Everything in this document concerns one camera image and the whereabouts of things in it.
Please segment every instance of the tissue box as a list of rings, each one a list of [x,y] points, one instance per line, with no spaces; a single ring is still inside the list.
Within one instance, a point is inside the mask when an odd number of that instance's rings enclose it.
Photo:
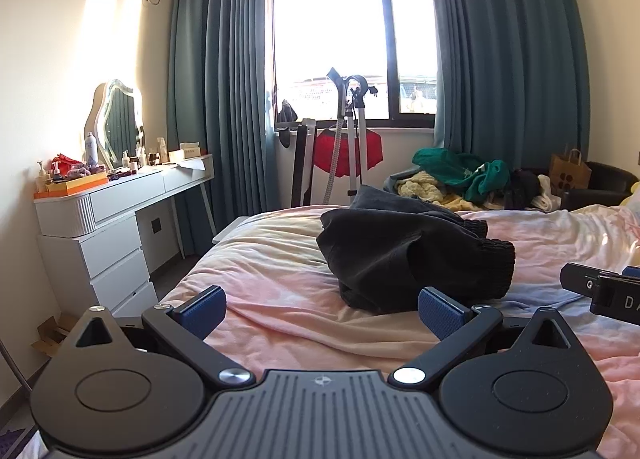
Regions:
[[[184,161],[184,150],[172,150],[169,152],[169,163]]]
[[[180,149],[184,150],[184,158],[200,157],[200,144],[198,143],[180,143]]]

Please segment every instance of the cardboard box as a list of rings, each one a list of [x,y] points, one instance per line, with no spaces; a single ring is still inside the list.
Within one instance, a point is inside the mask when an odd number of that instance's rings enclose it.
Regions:
[[[60,315],[57,322],[52,316],[47,318],[38,326],[40,340],[31,344],[31,347],[52,358],[76,323],[78,318],[65,313]]]

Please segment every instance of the black chair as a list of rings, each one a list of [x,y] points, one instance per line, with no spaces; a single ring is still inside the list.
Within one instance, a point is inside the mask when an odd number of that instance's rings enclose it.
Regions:
[[[589,187],[562,191],[562,210],[577,210],[590,204],[618,206],[631,195],[631,186],[638,181],[635,175],[622,168],[594,161],[588,161],[587,166],[591,168]]]

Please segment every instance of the glass pane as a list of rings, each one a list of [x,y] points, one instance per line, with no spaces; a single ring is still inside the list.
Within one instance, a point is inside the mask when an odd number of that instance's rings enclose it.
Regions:
[[[391,0],[396,31],[400,112],[436,113],[436,21],[433,0]]]
[[[298,119],[335,119],[338,94],[326,77],[335,67],[375,85],[367,118],[388,118],[382,0],[274,0],[273,14],[279,112],[287,100]]]

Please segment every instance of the vanity mirror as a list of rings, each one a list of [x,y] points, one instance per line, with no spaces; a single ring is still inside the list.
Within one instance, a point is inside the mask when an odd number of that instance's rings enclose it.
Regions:
[[[98,158],[108,168],[119,168],[122,153],[136,155],[145,148],[142,125],[142,96],[120,80],[100,84],[94,93],[94,105],[84,126],[84,135],[93,132],[98,144]]]

